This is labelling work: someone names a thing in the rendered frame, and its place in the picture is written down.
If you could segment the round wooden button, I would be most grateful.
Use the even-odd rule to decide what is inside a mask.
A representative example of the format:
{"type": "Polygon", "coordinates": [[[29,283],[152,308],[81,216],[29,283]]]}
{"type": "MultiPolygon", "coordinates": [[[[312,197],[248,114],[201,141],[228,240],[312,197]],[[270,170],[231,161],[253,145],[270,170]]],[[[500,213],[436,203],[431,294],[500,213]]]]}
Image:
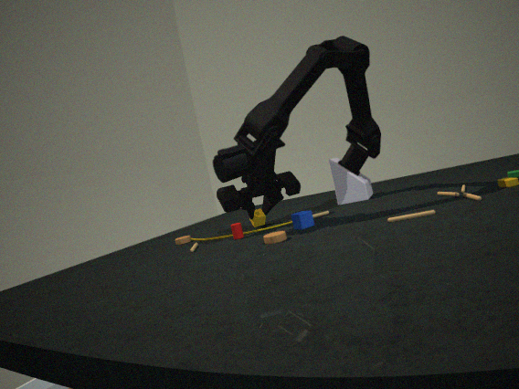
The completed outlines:
{"type": "Polygon", "coordinates": [[[177,245],[183,245],[183,244],[186,244],[186,243],[188,243],[188,242],[191,241],[190,237],[191,237],[191,236],[183,236],[183,237],[179,237],[179,238],[177,238],[177,239],[175,240],[175,243],[176,243],[177,245]]]}

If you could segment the red cylinder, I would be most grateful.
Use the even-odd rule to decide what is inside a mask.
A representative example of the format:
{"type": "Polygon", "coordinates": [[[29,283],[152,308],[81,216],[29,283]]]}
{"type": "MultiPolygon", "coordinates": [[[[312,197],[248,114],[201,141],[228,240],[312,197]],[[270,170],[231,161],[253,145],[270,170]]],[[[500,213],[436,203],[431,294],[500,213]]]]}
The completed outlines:
{"type": "Polygon", "coordinates": [[[232,234],[233,234],[233,237],[235,240],[241,239],[244,237],[241,223],[236,223],[236,224],[231,225],[231,230],[232,230],[232,234]]]}

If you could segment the blue cube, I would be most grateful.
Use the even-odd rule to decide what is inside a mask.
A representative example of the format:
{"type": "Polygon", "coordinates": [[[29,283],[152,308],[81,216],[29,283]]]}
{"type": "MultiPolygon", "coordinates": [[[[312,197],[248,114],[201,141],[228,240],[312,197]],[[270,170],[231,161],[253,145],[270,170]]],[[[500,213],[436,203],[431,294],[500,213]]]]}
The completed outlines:
{"type": "Polygon", "coordinates": [[[314,226],[312,211],[301,211],[291,215],[295,230],[303,230],[314,226]]]}

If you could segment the orange flat disc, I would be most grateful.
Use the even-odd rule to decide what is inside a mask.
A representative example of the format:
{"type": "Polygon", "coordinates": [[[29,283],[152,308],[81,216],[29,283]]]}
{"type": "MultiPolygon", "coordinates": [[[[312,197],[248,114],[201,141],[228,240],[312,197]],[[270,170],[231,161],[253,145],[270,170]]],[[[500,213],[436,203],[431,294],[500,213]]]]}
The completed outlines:
{"type": "Polygon", "coordinates": [[[265,235],[263,238],[266,245],[277,244],[287,240],[285,231],[270,233],[265,235]]]}

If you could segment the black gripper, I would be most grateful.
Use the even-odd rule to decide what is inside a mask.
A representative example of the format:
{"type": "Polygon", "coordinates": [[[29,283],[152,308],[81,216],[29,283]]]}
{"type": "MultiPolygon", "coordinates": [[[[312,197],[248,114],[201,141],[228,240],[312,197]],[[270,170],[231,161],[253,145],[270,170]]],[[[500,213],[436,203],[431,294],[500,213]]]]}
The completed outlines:
{"type": "Polygon", "coordinates": [[[241,188],[239,191],[234,185],[229,185],[217,189],[217,199],[225,212],[247,210],[249,218],[252,220],[255,212],[255,205],[252,202],[253,197],[262,196],[262,211],[266,215],[279,201],[283,200],[281,188],[286,189],[288,196],[299,194],[301,191],[301,183],[291,171],[285,173],[274,172],[269,173],[248,174],[246,180],[247,187],[241,188]]]}

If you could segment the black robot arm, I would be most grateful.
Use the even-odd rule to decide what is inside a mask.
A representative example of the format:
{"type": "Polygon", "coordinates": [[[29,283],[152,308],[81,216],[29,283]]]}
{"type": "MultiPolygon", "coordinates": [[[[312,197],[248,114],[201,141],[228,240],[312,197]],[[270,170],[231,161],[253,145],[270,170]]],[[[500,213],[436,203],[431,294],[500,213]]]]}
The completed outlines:
{"type": "Polygon", "coordinates": [[[376,158],[381,148],[381,131],[371,117],[365,81],[369,56],[367,45],[344,36],[309,47],[275,94],[247,114],[234,137],[238,145],[217,150],[212,163],[218,180],[225,183],[241,176],[245,183],[252,171],[269,173],[274,169],[276,149],[285,145],[280,138],[292,110],[326,68],[338,68],[342,73],[352,114],[351,122],[345,125],[346,140],[351,144],[338,164],[359,175],[366,158],[376,158]],[[249,134],[257,140],[252,141],[249,134]]]}

